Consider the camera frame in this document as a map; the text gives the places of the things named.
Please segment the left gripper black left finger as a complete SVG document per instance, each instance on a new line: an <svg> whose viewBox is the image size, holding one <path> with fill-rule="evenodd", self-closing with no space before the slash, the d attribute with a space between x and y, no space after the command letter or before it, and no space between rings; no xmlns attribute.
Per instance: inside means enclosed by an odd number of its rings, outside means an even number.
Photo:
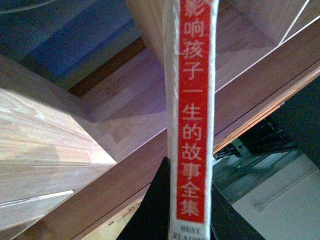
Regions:
<svg viewBox="0 0 320 240"><path fill-rule="evenodd" d="M139 208L119 240L167 240L170 220L170 159L164 157Z"/></svg>

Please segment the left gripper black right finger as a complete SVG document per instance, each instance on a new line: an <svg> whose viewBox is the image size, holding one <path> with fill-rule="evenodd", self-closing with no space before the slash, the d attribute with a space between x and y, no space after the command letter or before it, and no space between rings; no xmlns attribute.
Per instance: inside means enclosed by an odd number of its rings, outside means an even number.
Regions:
<svg viewBox="0 0 320 240"><path fill-rule="evenodd" d="M210 238L212 240L265 240L233 208L214 184L211 187Z"/></svg>

